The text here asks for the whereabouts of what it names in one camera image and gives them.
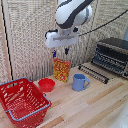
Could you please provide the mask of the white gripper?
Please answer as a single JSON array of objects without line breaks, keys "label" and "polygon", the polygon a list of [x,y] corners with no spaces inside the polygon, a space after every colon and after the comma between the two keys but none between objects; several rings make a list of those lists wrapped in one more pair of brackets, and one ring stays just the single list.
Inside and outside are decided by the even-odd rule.
[{"label": "white gripper", "polygon": [[[62,33],[59,33],[58,29],[49,30],[45,34],[45,45],[48,48],[55,48],[60,46],[69,46],[76,44],[78,41],[78,33],[74,32],[72,29],[63,30]],[[69,48],[65,48],[65,55],[68,55]],[[53,58],[57,55],[57,50],[52,51]]]}]

